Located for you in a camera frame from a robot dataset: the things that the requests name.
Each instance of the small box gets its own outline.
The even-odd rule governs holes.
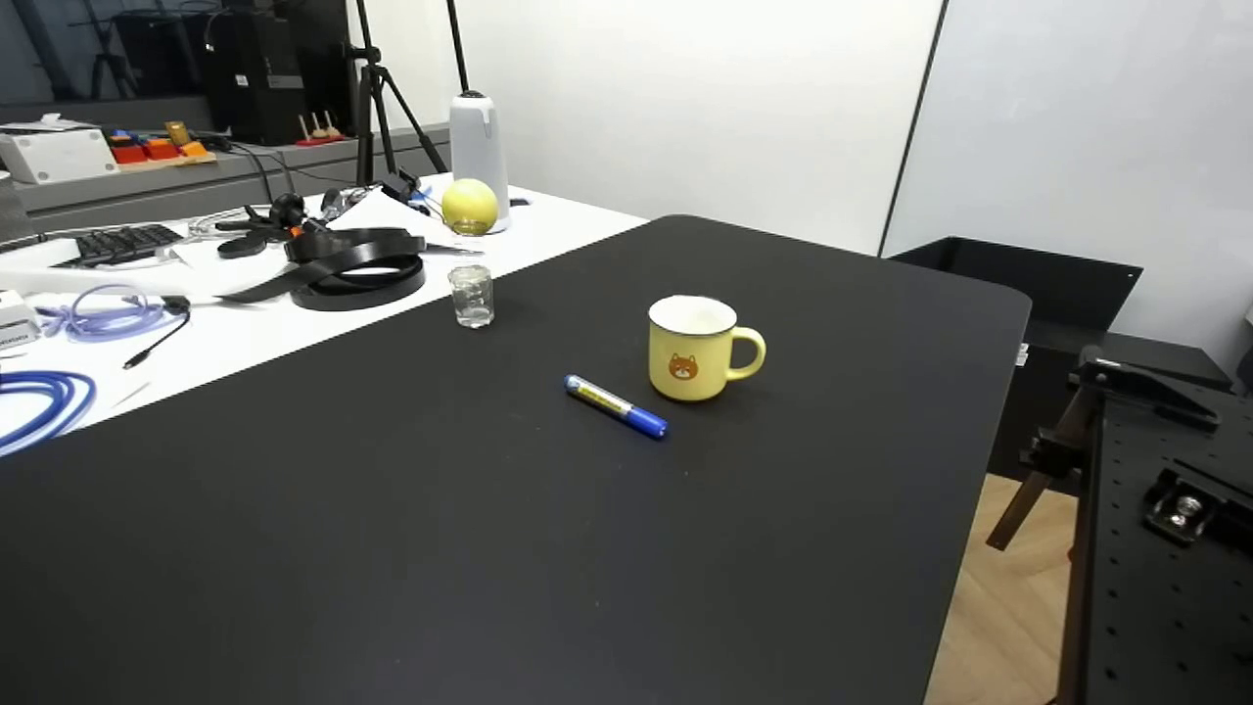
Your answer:
[[[110,147],[110,148],[114,148],[114,160],[117,160],[117,165],[142,165],[142,160],[147,160],[147,148],[135,147],[135,141]]]
[[[39,340],[36,310],[15,292],[0,292],[0,349],[15,349],[26,340]]]
[[[143,148],[147,148],[152,160],[185,156],[181,147],[173,147],[164,138],[143,141]]]
[[[97,126],[86,122],[2,122],[0,160],[26,185],[114,178],[117,160]]]

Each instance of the wooden floor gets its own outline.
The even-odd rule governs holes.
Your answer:
[[[984,482],[929,705],[1045,705],[1057,695],[1078,503],[1045,493],[1008,554],[995,554],[984,541],[1015,490],[995,476]]]

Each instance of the apple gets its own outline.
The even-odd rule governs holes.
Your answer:
[[[496,212],[496,192],[481,181],[452,181],[437,199],[437,220],[458,235],[494,230]]]

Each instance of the mug handle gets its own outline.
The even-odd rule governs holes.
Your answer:
[[[732,345],[746,340],[755,349],[755,356],[744,369],[729,369],[729,380],[746,380],[759,371],[759,363],[767,363],[767,340],[755,328],[732,328]]]

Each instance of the white wall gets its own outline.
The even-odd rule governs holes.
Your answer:
[[[387,62],[452,91],[442,0],[374,0]],[[874,251],[939,0],[460,0],[515,185]],[[442,58],[424,62],[434,21]]]
[[[975,235],[1139,262],[1114,328],[1232,363],[1247,128],[1247,0],[951,0],[887,251]]]
[[[353,42],[361,42],[357,0],[343,0]],[[369,31],[382,53],[382,66],[402,91],[405,108],[430,126],[447,126],[447,108],[458,93],[449,31],[442,0],[364,0]],[[405,126],[387,93],[387,122]]]

